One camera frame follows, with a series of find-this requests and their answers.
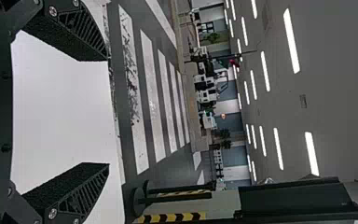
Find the wall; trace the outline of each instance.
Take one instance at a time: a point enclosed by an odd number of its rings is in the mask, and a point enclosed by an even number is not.
[[[313,132],[321,176],[337,175],[344,181],[358,179],[358,1],[269,1],[272,24],[265,34],[257,1],[257,20],[250,0],[235,1],[237,18],[244,15],[250,45],[245,47],[241,23],[234,22],[242,50],[266,52],[271,92],[266,92],[260,54],[247,56],[255,70],[258,100],[245,105],[244,123],[263,125],[268,156],[251,150],[258,179],[271,176],[277,181],[299,179],[310,173],[304,132]],[[283,23],[290,7],[301,72],[293,73]],[[231,41],[234,52],[236,42]],[[249,70],[241,69],[238,87],[251,83]],[[300,107],[299,95],[306,94],[308,108]],[[284,171],[278,166],[272,129],[280,131]]]
[[[193,8],[196,7],[209,7],[216,4],[223,3],[223,0],[191,0]]]
[[[220,94],[220,97],[217,101],[222,102],[222,101],[238,98],[237,85],[236,85],[235,80],[229,81],[228,83],[227,82],[219,82],[217,84],[217,87],[219,89],[221,89],[221,87],[223,85],[227,85],[227,84],[228,84],[228,86],[227,86],[226,90]]]
[[[219,129],[229,129],[231,132],[243,131],[241,113],[227,114],[226,119],[214,118]]]
[[[224,7],[212,7],[200,11],[201,22],[216,21],[225,18]]]
[[[223,165],[228,166],[241,166],[248,165],[248,160],[246,159],[246,148],[245,146],[241,147],[232,147],[229,150],[222,151]]]

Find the ceiling light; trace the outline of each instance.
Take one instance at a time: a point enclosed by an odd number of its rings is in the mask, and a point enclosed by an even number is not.
[[[263,127],[260,126],[259,130],[260,130],[260,138],[261,138],[261,147],[263,148],[263,155],[264,157],[267,157],[266,142],[264,141]]]
[[[257,181],[257,175],[255,174],[255,162],[252,161],[252,167],[253,167],[253,170],[254,170],[254,179],[255,179],[255,182]]]
[[[231,37],[234,38],[234,30],[232,29],[232,21],[229,19],[229,30],[231,32]]]
[[[227,10],[225,9],[225,18],[226,18],[226,25],[228,25],[228,17],[227,17]]]
[[[235,77],[235,79],[237,79],[237,66],[235,66],[235,64],[233,64],[232,69],[234,70],[234,77]]]
[[[266,89],[267,91],[271,91],[271,87],[269,86],[269,71],[267,69],[266,55],[264,51],[261,51],[261,63],[263,65],[264,79],[266,80]]]
[[[251,164],[251,157],[248,155],[248,166],[249,166],[249,172],[252,172],[252,164]]]
[[[243,82],[243,85],[245,86],[245,93],[246,93],[246,103],[248,103],[248,105],[251,104],[251,100],[249,98],[249,91],[248,91],[248,84],[246,83],[246,81]]]
[[[248,138],[248,143],[249,145],[252,144],[252,139],[251,139],[251,133],[249,132],[249,125],[246,124],[246,133],[247,133],[247,138]]]
[[[241,20],[242,20],[243,38],[245,39],[245,45],[248,46],[248,34],[246,32],[245,18],[242,17]]]
[[[255,139],[255,126],[252,125],[252,136],[254,138],[254,147],[257,149],[257,140]]]
[[[231,10],[232,10],[232,18],[234,18],[234,21],[236,21],[237,15],[235,14],[234,0],[231,0]]]
[[[238,93],[238,103],[240,104],[240,109],[242,109],[241,96],[239,93]]]
[[[257,19],[257,6],[255,5],[255,0],[252,0],[252,8],[254,10],[254,17]]]
[[[305,141],[307,142],[308,156],[310,158],[310,171],[313,175],[319,176],[318,161],[316,159],[312,133],[305,132]]]
[[[283,160],[282,160],[282,152],[281,152],[281,141],[279,139],[278,129],[274,128],[274,137],[275,137],[275,146],[277,148],[278,153],[278,163],[281,170],[283,170]]]
[[[286,28],[287,41],[289,43],[290,57],[292,58],[293,71],[296,74],[300,71],[300,63],[298,60],[295,33],[293,32],[293,24],[289,8],[283,13],[283,20],[284,27]]]
[[[254,75],[253,70],[251,70],[251,80],[252,80],[252,86],[254,89],[254,98],[255,98],[255,100],[257,100],[257,90],[255,89],[255,75]]]

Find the bolt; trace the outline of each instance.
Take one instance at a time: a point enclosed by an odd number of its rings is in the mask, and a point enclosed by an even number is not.
[[[58,212],[57,209],[55,208],[51,209],[50,213],[48,214],[48,218],[51,220],[54,219],[57,216],[57,212]]]
[[[57,9],[55,7],[49,7],[48,12],[50,13],[50,16],[57,17],[58,12],[57,12]]]
[[[79,0],[73,0],[73,4],[75,7],[79,7]]]
[[[9,145],[9,144],[4,144],[4,145],[2,145],[1,151],[2,151],[2,152],[9,152],[9,151],[11,151],[11,145]]]

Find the white wall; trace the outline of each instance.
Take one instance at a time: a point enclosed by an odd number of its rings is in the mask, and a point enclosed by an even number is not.
[[[216,109],[213,111],[215,116],[240,112],[238,99],[217,102],[215,107]]]
[[[245,15],[250,46],[242,50],[266,51],[271,92],[267,93],[260,54],[247,57],[255,70],[258,100],[247,106],[242,98],[245,123],[263,125],[267,154],[249,149],[259,167],[259,179],[277,181],[299,179],[310,173],[304,132],[313,132],[316,156],[322,176],[338,175],[342,180],[358,179],[358,1],[269,1],[273,24],[265,35],[258,4],[254,19],[250,0],[236,1],[237,18]],[[293,74],[283,12],[291,8],[301,72]],[[234,26],[241,39],[241,22]],[[231,41],[237,51],[236,42]],[[243,80],[251,83],[249,70],[241,69]],[[306,94],[308,109],[300,107],[299,95]],[[282,143],[284,171],[278,166],[272,129],[278,127]]]
[[[213,7],[200,11],[201,22],[217,21],[225,18],[224,7]]]
[[[191,0],[193,7],[208,7],[223,3],[223,0]]]
[[[87,223],[124,223],[107,63],[80,63],[27,35],[12,44],[12,180],[27,192],[83,162],[110,163]]]

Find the yellow and black barrier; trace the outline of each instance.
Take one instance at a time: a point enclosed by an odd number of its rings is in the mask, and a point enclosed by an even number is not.
[[[133,223],[167,223],[167,222],[187,222],[205,220],[206,213],[180,213],[180,214],[161,214],[146,215],[138,217]]]
[[[164,197],[174,197],[181,195],[194,195],[194,194],[202,194],[202,193],[210,193],[212,192],[209,189],[199,189],[199,190],[189,190],[189,191],[181,191],[181,192],[171,192],[171,193],[160,193],[157,195],[158,198]]]

